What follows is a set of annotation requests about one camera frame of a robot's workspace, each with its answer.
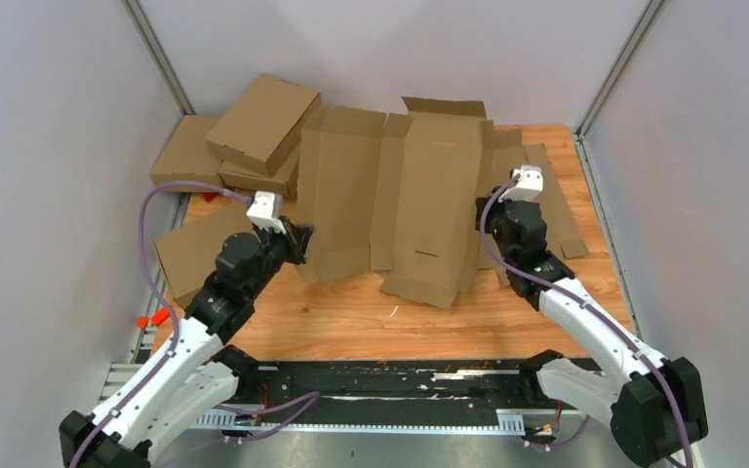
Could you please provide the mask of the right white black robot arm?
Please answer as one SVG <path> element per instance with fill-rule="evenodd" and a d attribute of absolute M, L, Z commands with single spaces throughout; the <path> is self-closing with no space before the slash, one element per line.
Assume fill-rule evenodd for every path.
<path fill-rule="evenodd" d="M 598 366 L 585 370 L 561 353 L 530 358 L 518 380 L 524 403 L 568 403 L 608 426 L 635 465 L 649 467 L 679 452 L 693 464 L 692 444 L 706 438 L 708 418 L 699 370 L 670 359 L 622 326 L 549 251 L 538 203 L 515 199 L 502 186 L 475 201 L 475 228 L 510 288 L 568 332 Z"/>

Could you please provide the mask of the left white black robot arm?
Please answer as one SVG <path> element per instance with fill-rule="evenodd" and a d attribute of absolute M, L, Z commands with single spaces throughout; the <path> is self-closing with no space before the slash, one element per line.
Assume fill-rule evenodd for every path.
<path fill-rule="evenodd" d="M 59 425 L 67 467 L 150 467 L 206 411 L 251 401 L 257 362 L 230 344 L 286 264 L 303 264 L 315 228 L 280 215 L 228 237 L 170 337 L 114 395 Z"/>

